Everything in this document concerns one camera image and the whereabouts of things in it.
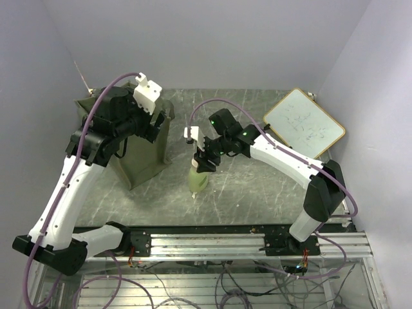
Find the gray marble tabletop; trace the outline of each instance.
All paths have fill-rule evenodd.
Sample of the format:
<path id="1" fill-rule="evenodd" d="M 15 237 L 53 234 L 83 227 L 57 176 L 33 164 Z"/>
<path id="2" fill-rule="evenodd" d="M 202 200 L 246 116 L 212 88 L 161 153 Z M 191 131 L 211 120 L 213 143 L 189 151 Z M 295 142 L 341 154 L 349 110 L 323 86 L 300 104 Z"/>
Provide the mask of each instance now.
<path id="1" fill-rule="evenodd" d="M 183 129 L 194 106 L 208 98 L 227 98 L 242 105 L 263 124 L 263 115 L 288 91 L 230 89 L 167 89 L 164 98 L 175 107 L 167 155 L 173 163 L 132 191 L 108 166 L 91 190 L 77 226 L 101 226 L 107 221 L 124 225 L 229 225 L 293 223 L 302 210 L 304 190 L 285 174 L 244 156 L 223 157 L 206 189 L 195 198 L 187 186 L 193 146 L 187 145 Z M 229 108 L 242 125 L 245 115 L 221 102 L 212 102 L 196 114 L 193 125 L 216 137 L 208 117 Z M 328 155 L 321 157 L 327 160 Z M 336 213 L 341 214 L 339 207 Z"/>

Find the small whiteboard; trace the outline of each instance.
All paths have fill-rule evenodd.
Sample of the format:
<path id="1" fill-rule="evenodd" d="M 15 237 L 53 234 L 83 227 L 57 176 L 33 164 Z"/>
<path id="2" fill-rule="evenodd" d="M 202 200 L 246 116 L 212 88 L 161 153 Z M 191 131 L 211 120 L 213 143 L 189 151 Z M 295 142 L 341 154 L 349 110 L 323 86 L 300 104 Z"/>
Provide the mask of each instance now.
<path id="1" fill-rule="evenodd" d="M 345 134 L 345 129 L 299 88 L 293 89 L 264 117 L 292 149 L 317 158 Z"/>

